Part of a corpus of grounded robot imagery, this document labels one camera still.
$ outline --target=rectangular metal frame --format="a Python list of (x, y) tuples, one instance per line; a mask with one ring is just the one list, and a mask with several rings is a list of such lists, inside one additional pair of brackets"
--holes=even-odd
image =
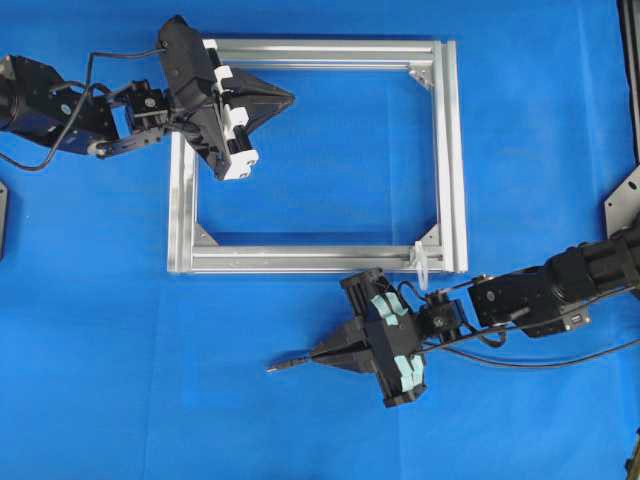
[(406, 70), (432, 94), (437, 223), (407, 246), (220, 246), (198, 224), (198, 156), (181, 134), (174, 133), (169, 272), (326, 273), (373, 267), (411, 272), (420, 251), (428, 257), (430, 272), (467, 271), (455, 42), (247, 38), (207, 39), (204, 44), (217, 48), (225, 64), (250, 69)]

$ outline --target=blue cloth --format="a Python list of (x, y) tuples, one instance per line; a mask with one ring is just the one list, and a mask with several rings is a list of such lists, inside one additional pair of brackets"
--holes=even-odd
[[(89, 51), (148, 49), (175, 13), (227, 34), (456, 39), (470, 274), (604, 237), (602, 201), (634, 165), (615, 2), (182, 3), (4, 2), (0, 45), (82, 79)], [(165, 85), (153, 58), (98, 60), (95, 78)], [(256, 132), (250, 179), (222, 184), (203, 169), (209, 231), (237, 243), (404, 243), (428, 227), (430, 114), (417, 84), (264, 78), (297, 104)], [(1, 139), (21, 161), (45, 154)], [(166, 140), (105, 161), (59, 154), (39, 175), (0, 165), (11, 190), (0, 478), (622, 478), (639, 426), (637, 351), (533, 373), (434, 353), (427, 393), (392, 410), (371, 376), (314, 365), (265, 374), (350, 317), (338, 278), (168, 275), (168, 158)], [(590, 353), (638, 336), (639, 312), (630, 297), (610, 300), (588, 328), (515, 333), (503, 352)]]

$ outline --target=white plastic part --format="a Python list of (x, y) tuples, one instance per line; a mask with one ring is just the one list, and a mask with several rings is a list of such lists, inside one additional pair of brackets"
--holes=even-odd
[(219, 93), (224, 92), (224, 88), (222, 88), (222, 80), (233, 77), (231, 67), (229, 65), (220, 65), (218, 68), (213, 70), (213, 74), (216, 77), (216, 90), (218, 90)]
[(235, 127), (244, 127), (249, 123), (249, 114), (245, 107), (236, 107), (232, 109), (225, 104), (222, 109), (222, 133), (226, 141), (235, 140), (236, 134), (233, 133)]
[(204, 48), (218, 49), (218, 42), (216, 42), (215, 38), (205, 38), (202, 43), (204, 43)]
[(251, 173), (251, 167), (256, 164), (258, 158), (256, 150), (245, 150), (229, 155), (231, 165), (223, 180), (239, 180), (248, 177)]
[(416, 274), (418, 275), (418, 284), (420, 290), (427, 291), (429, 287), (429, 260), (427, 252), (424, 251), (422, 242), (418, 240), (414, 245), (415, 262), (416, 262)]

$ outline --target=aluminum frame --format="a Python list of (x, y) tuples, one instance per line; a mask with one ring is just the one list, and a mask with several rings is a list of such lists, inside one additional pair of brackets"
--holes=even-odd
[(456, 44), (419, 40), (206, 39), (225, 64), (250, 69), (406, 70), (431, 91), (437, 221), (406, 246), (220, 246), (198, 223), (196, 152), (171, 139), (167, 269), (174, 273), (330, 273), (381, 267), (468, 269)]

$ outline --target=wire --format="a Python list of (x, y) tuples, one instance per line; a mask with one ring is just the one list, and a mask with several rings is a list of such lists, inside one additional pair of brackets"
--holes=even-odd
[(521, 330), (521, 329), (529, 329), (529, 328), (535, 328), (535, 327), (541, 327), (544, 325), (548, 325), (549, 323), (553, 323), (556, 322), (558, 320), (561, 320), (564, 316), (566, 315), (570, 315), (572, 313), (575, 313), (577, 311), (582, 310), (585, 307), (588, 307), (589, 305), (592, 305), (600, 300), (603, 300), (605, 298), (609, 298), (609, 297), (614, 297), (616, 295), (619, 295), (621, 293), (625, 293), (628, 292), (630, 290), (633, 290), (635, 287), (626, 287), (626, 288), (621, 288), (618, 290), (614, 290), (613, 292), (609, 292), (606, 293), (604, 295), (600, 295), (598, 297), (594, 297), (591, 300), (588, 300), (582, 304), (580, 304), (580, 306), (572, 308), (570, 310), (567, 310), (566, 312), (564, 312), (562, 315), (558, 315), (557, 317), (553, 317), (547, 320), (543, 320), (541, 322), (537, 322), (537, 323), (532, 323), (530, 325), (524, 325), (522, 327), (518, 326), (518, 325), (511, 325), (511, 326), (505, 326), (505, 325), (500, 325), (498, 327), (491, 327), (491, 328), (485, 328), (484, 330), (478, 330), (475, 333), (472, 333), (470, 335), (464, 335), (462, 337), (456, 338), (455, 340), (451, 340), (449, 342), (444, 342), (444, 343), (440, 343), (440, 344), (432, 344), (431, 346), (429, 346), (428, 348), (423, 348), (421, 350), (417, 350), (415, 353), (429, 353), (432, 350), (437, 350), (439, 348), (444, 348), (444, 347), (448, 347), (450, 345), (454, 345), (456, 343), (461, 343), (461, 342), (466, 342), (468, 340), (472, 340), (474, 338), (483, 336), (483, 335), (488, 335), (491, 333), (499, 333), (499, 332), (507, 332), (510, 330)]
[(415, 287), (415, 285), (413, 283), (411, 283), (408, 280), (403, 280), (402, 282), (400, 282), (398, 284), (398, 290), (402, 291), (402, 287), (409, 287), (411, 289), (411, 291), (413, 292), (413, 294), (419, 299), (422, 300), (423, 302), (427, 300), (427, 297), (425, 297), (424, 295), (420, 295), (420, 293), (418, 293), (418, 289)]
[(24, 170), (24, 171), (27, 171), (27, 172), (38, 172), (40, 170), (45, 169), (47, 167), (47, 165), (49, 165), (49, 163), (51, 163), (51, 160), (53, 160), (53, 157), (55, 156), (56, 152), (58, 151), (58, 148), (60, 148), (60, 144), (62, 143), (64, 138), (69, 133), (69, 130), (71, 130), (73, 128), (73, 124), (75, 123), (76, 119), (78, 118), (78, 115), (80, 114), (80, 110), (82, 109), (82, 106), (84, 105), (84, 102), (87, 100), (87, 98), (92, 97), (93, 90), (97, 89), (97, 90), (100, 90), (103, 93), (109, 93), (110, 92), (109, 89), (107, 87), (105, 87), (101, 83), (94, 83), (94, 84), (91, 83), (91, 74), (93, 72), (93, 59), (95, 57), (115, 58), (115, 59), (120, 59), (120, 60), (138, 60), (138, 59), (141, 59), (141, 58), (150, 57), (151, 55), (157, 55), (158, 53), (161, 53), (161, 52), (164, 52), (164, 51), (165, 51), (165, 49), (163, 49), (163, 48), (157, 48), (157, 49), (154, 49), (154, 50), (147, 50), (146, 52), (140, 52), (140, 53), (91, 52), (89, 54), (89, 62), (87, 63), (87, 76), (86, 76), (86, 80), (85, 80), (84, 84), (80, 83), (80, 82), (77, 82), (75, 80), (72, 80), (72, 81), (64, 82), (64, 83), (62, 83), (60, 85), (55, 85), (51, 89), (52, 92), (55, 92), (55, 91), (58, 91), (58, 90), (62, 90), (64, 88), (69, 88), (69, 87), (75, 86), (75, 87), (83, 88), (84, 91), (82, 92), (82, 95), (80, 95), (80, 98), (78, 99), (78, 103), (76, 103), (76, 106), (73, 109), (73, 112), (71, 113), (71, 115), (69, 116), (69, 120), (67, 121), (66, 125), (64, 126), (64, 128), (60, 132), (60, 135), (58, 135), (58, 138), (53, 143), (51, 149), (49, 149), (49, 153), (47, 154), (47, 156), (44, 159), (44, 161), (42, 161), (41, 163), (39, 163), (37, 165), (25, 165), (25, 164), (16, 162), (11, 157), (9, 157), (8, 155), (5, 155), (2, 152), (0, 152), (0, 159), (10, 163), (14, 167), (17, 167), (17, 168), (19, 168), (21, 170)]
[(579, 365), (581, 363), (589, 362), (591, 360), (595, 360), (597, 358), (601, 358), (606, 355), (610, 355), (612, 353), (620, 352), (622, 350), (634, 347), (639, 344), (640, 344), (640, 338), (637, 338), (635, 340), (631, 340), (630, 342), (623, 343), (621, 345), (617, 345), (612, 348), (608, 348), (601, 352), (592, 353), (591, 355), (575, 358), (573, 360), (568, 360), (566, 362), (556, 362), (556, 363), (510, 363), (502, 360), (492, 360), (490, 358), (486, 358), (480, 355), (475, 355), (473, 353), (465, 352), (463, 350), (458, 350), (451, 347), (442, 347), (442, 349), (449, 353), (453, 353), (454, 355), (458, 355), (468, 360), (478, 362), (483, 365), (488, 365), (491, 367), (515, 368), (515, 369), (523, 369), (523, 370), (547, 370), (547, 369), (564, 368), (564, 367)]

